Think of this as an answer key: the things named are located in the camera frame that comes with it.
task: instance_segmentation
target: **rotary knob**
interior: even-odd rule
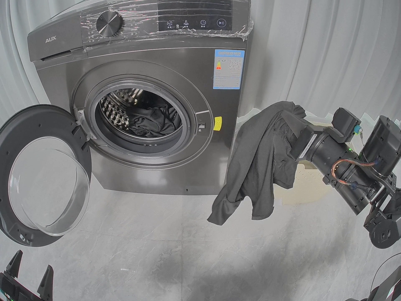
[[[123,18],[115,11],[103,12],[96,22],[98,33],[105,37],[111,37],[118,33],[123,25]]]

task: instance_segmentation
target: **display panel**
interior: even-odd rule
[[[232,0],[160,0],[159,31],[225,30],[233,27]]]

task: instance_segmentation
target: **control panel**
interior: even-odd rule
[[[232,0],[161,0],[158,2],[159,31],[233,28]]]
[[[248,0],[123,0],[80,13],[83,47],[102,42],[192,34],[235,34],[249,25]]]

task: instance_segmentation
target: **play/pause button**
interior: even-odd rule
[[[218,19],[218,20],[217,20],[217,25],[218,25],[220,28],[225,27],[226,24],[227,24],[227,22],[226,22],[226,20],[224,20],[224,19]]]

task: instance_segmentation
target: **plastic wrap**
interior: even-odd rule
[[[109,10],[108,35],[99,19]],[[172,35],[230,37],[246,40],[253,28],[250,0],[121,0],[81,11],[83,47]]]

